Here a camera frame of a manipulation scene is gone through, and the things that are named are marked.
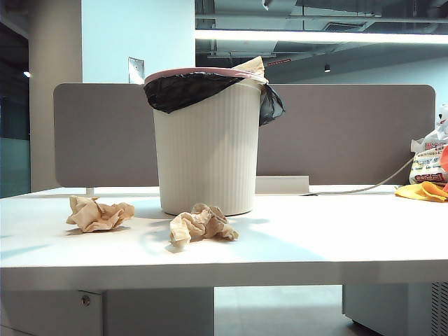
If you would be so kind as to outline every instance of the lock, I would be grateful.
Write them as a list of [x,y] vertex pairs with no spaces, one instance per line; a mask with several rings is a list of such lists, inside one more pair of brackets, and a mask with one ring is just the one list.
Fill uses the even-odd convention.
[[83,295],[82,298],[81,298],[81,304],[84,307],[89,306],[90,305],[90,297],[88,297],[87,295]]

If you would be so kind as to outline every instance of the black garbage bag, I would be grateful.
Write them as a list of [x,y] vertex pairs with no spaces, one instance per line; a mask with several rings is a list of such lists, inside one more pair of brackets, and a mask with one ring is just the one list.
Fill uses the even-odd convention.
[[[148,103],[165,113],[182,109],[216,95],[244,78],[217,73],[194,72],[160,77],[144,86]],[[268,84],[265,84],[260,103],[259,126],[266,125],[285,113],[283,102]]]

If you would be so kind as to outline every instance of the floor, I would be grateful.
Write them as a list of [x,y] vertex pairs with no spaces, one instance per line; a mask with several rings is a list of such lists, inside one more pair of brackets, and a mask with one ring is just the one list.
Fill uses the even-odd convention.
[[215,288],[215,336],[381,336],[341,310],[341,286]]

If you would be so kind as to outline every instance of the pink rim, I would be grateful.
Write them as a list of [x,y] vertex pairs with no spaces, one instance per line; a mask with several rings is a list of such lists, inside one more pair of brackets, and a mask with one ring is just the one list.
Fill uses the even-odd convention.
[[168,69],[159,71],[156,73],[153,73],[152,75],[149,75],[145,79],[145,85],[149,82],[154,81],[155,79],[158,79],[160,77],[170,77],[175,75],[184,75],[184,74],[191,74],[193,72],[206,72],[208,74],[218,74],[222,76],[229,76],[229,77],[238,77],[238,78],[252,78],[256,81],[260,82],[266,82],[266,79],[257,76],[254,73],[248,72],[248,71],[242,71],[237,69],[227,69],[227,68],[176,68],[176,69]]

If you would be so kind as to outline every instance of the trash can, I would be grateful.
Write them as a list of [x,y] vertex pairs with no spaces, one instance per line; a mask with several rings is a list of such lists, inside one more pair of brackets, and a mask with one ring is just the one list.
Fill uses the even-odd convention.
[[[210,71],[216,75],[221,71],[232,77],[231,69],[197,69],[196,74]],[[183,75],[192,71],[173,69],[169,73],[156,73],[145,84],[173,74],[182,81]],[[220,207],[226,216],[252,210],[260,95],[262,81],[266,83],[266,80],[258,80],[256,76],[237,79],[236,83],[195,104],[168,113],[154,109],[160,202],[164,212],[177,215],[190,211],[196,203]]]

